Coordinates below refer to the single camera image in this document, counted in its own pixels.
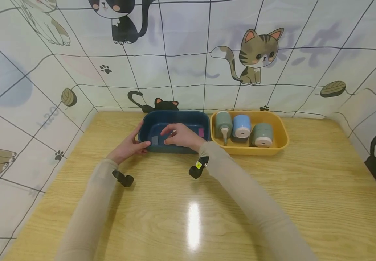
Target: black wrist strap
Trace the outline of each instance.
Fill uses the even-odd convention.
[[[207,167],[208,159],[208,156],[200,157],[197,163],[189,169],[189,175],[194,179],[198,179],[199,177],[201,177],[203,169]]]
[[[123,185],[123,187],[130,187],[131,184],[133,184],[133,181],[135,180],[132,176],[125,176],[118,170],[112,171],[112,175],[117,179],[118,182],[120,182],[121,185]]]

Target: cat-patterned backdrop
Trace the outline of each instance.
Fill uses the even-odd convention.
[[[337,121],[376,180],[376,0],[0,0],[0,260],[99,111]]]

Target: blue tray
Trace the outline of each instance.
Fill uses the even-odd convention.
[[[183,123],[196,134],[203,129],[204,139],[210,140],[210,119],[205,113],[191,111],[153,111],[144,116],[144,123],[139,132],[139,141],[150,141],[148,151],[162,153],[196,154],[190,148],[163,143],[169,134],[161,136],[161,131],[170,123]]]

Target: left hand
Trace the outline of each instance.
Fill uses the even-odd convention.
[[[121,164],[129,157],[133,156],[134,154],[144,155],[147,153],[147,147],[150,146],[150,141],[140,143],[138,140],[135,140],[136,135],[139,133],[141,127],[143,125],[143,121],[139,123],[136,129],[130,133],[121,143],[117,146],[117,148],[113,149],[106,159],[110,159],[117,164]]]

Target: bottle nozzle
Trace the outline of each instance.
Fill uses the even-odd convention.
[[[229,132],[229,128],[223,127],[220,129],[220,132],[223,134],[224,146],[227,146],[227,132]]]

